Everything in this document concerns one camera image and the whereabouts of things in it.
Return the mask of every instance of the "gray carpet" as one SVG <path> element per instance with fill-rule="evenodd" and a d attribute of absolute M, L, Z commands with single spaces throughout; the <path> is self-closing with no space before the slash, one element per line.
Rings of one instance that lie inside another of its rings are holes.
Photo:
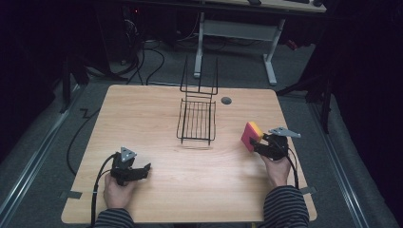
<path fill-rule="evenodd" d="M 264 45 L 245 47 L 227 44 L 224 48 L 221 44 L 209 45 L 204 53 L 203 72 L 205 74 L 213 72 L 215 60 L 219 58 L 220 86 L 280 90 L 297 82 L 315 48 L 314 46 L 302 47 L 292 51 L 288 47 L 279 46 L 273 58 L 278 85 L 272 87 L 268 84 L 261 56 L 255 53 L 256 50 L 261 51 Z M 156 84 L 156 82 L 178 84 L 181 81 L 186 56 L 189 61 L 189 72 L 193 70 L 194 47 L 177 46 L 173 49 L 157 43 L 149 43 L 147 46 L 156 47 L 155 49 L 164 57 L 163 66 L 149 79 L 150 84 Z M 145 83 L 146 77 L 162 63 L 163 58 L 157 52 L 146 50 L 144 53 L 144 65 L 140 69 L 143 79 L 140 80 L 136 75 L 131 84 L 138 85 L 141 81 Z M 122 68 L 117 64 L 111 65 L 115 70 Z M 9 227 L 86 227 L 85 224 L 64 224 L 60 219 L 66 200 L 60 199 L 59 196 L 63 191 L 68 191 L 74 181 L 67 167 L 67 149 L 74 134 L 86 121 L 81 108 L 87 109 L 87 115 L 96 112 L 102 105 L 107 88 L 113 84 L 124 83 L 107 78 L 91 78 L 89 85 L 84 88 L 75 105 L 69 110 L 65 122 L 49 148 L 47 158 L 13 214 Z M 59 118 L 58 111 L 62 107 L 60 87 L 55 93 L 58 98 L 31 125 L 10 156 L 1 164 L 1 201 L 7 198 L 30 157 Z M 332 169 L 322 132 L 317 127 L 317 119 L 312 112 L 312 105 L 316 104 L 306 104 L 303 94 L 303 92 L 293 92 L 278 99 L 289 128 L 302 135 L 301 139 L 294 139 L 293 142 L 308 184 L 317 189 L 317 193 L 313 194 L 317 219 L 310 223 L 310 227 L 355 227 L 352 214 Z M 86 123 L 71 146 L 69 160 L 74 170 L 77 170 L 80 165 L 96 117 L 97 115 Z M 346 175 L 356 190 L 369 227 L 398 227 L 355 151 L 338 113 L 335 99 L 332 99 L 329 130 L 328 137 L 333 142 Z"/>

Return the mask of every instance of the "white desk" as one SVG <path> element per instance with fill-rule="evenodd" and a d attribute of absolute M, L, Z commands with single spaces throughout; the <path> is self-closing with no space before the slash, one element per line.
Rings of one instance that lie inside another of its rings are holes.
<path fill-rule="evenodd" d="M 217 2 L 223 4 L 239 4 L 249 5 L 247 0 L 203 0 L 205 2 Z M 302 4 L 283 0 L 260 0 L 261 5 L 259 7 L 273 8 L 279 10 L 298 10 L 305 12 L 325 12 L 326 8 L 315 7 L 313 3 Z M 268 27 L 262 25 L 243 24 L 225 21 L 204 20 L 204 13 L 201 13 L 200 27 L 199 27 L 199 43 L 196 53 L 195 63 L 195 78 L 200 78 L 202 73 L 202 40 L 204 35 L 224 36 L 231 38 L 251 39 L 269 41 L 271 45 L 267 51 L 267 54 L 263 55 L 263 62 L 266 66 L 267 76 L 269 78 L 269 84 L 275 86 L 277 84 L 276 75 L 273 70 L 272 58 L 275 53 L 276 46 L 278 44 L 279 36 L 281 35 L 285 20 L 281 19 L 276 27 Z"/>

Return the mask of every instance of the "desk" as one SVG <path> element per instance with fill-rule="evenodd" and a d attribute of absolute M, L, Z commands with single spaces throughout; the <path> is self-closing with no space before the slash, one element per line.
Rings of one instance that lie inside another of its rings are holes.
<path fill-rule="evenodd" d="M 194 141 L 181 144 L 177 138 L 183 97 L 178 87 L 171 86 L 109 88 L 71 188 L 83 195 L 67 200 L 63 222 L 90 222 L 96 176 L 106 158 L 121 146 L 138 153 L 135 168 L 151 162 L 148 178 L 139 181 L 128 207 L 136 222 L 263 220 L 264 198 L 271 187 L 263 161 L 257 153 L 247 151 L 240 137 L 249 121 L 255 121 L 265 132 L 286 127 L 276 93 L 268 89 L 219 88 L 213 97 L 217 102 L 216 138 L 210 145 Z M 232 104 L 222 104 L 222 97 L 231 98 Z M 307 186 L 300 165 L 298 176 L 299 186 Z M 294 184 L 292 173 L 288 181 Z M 106 209 L 103 179 L 99 189 L 97 214 Z M 316 219 L 311 196 L 304 198 L 310 220 Z"/>
<path fill-rule="evenodd" d="M 235 4 L 244 5 L 247 7 L 249 2 L 247 0 L 204 0 L 211 3 L 222 4 Z M 259 8 L 272 8 L 279 10 L 297 10 L 304 12 L 325 12 L 326 8 L 322 5 L 315 7 L 313 1 L 309 4 L 295 3 L 283 0 L 260 0 L 261 5 Z M 277 84 L 276 75 L 273 70 L 272 58 L 278 44 L 278 39 L 283 30 L 285 19 L 280 19 L 277 26 L 263 26 L 253 24 L 243 24 L 225 21 L 204 20 L 204 13 L 201 13 L 201 20 L 199 25 L 199 42 L 198 50 L 196 52 L 195 61 L 195 78 L 201 77 L 202 73 L 202 40 L 204 35 L 224 36 L 241 39 L 253 39 L 260 41 L 271 42 L 267 54 L 263 55 L 263 62 L 266 67 L 267 77 L 269 84 L 275 86 Z"/>

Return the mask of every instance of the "person's right hand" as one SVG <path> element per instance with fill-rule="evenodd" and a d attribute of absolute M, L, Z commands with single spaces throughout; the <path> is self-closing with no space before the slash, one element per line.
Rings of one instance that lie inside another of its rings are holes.
<path fill-rule="evenodd" d="M 266 171 L 269 178 L 269 184 L 273 188 L 287 185 L 288 175 L 290 174 L 291 164 L 287 158 L 272 161 L 267 157 L 260 155 L 266 164 Z"/>

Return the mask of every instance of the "metal desk leg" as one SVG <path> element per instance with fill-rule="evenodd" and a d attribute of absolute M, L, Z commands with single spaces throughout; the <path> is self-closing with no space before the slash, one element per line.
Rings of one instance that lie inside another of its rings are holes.
<path fill-rule="evenodd" d="M 201 12 L 201 21 L 199 25 L 199 43 L 198 43 L 198 51 L 196 53 L 196 62 L 195 62 L 195 78 L 200 78 L 202 74 L 202 37 L 204 33 L 204 12 Z"/>
<path fill-rule="evenodd" d="M 266 66 L 266 71 L 267 71 L 267 76 L 269 77 L 269 84 L 271 86 L 275 86 L 277 84 L 276 80 L 276 75 L 275 71 L 273 70 L 273 65 L 272 65 L 272 58 L 273 54 L 275 53 L 276 46 L 278 44 L 278 39 L 279 36 L 281 35 L 282 28 L 284 27 L 285 19 L 281 19 L 278 23 L 278 28 L 276 29 L 273 41 L 272 41 L 272 46 L 270 46 L 270 50 L 268 54 L 263 55 L 263 60 L 264 64 Z"/>

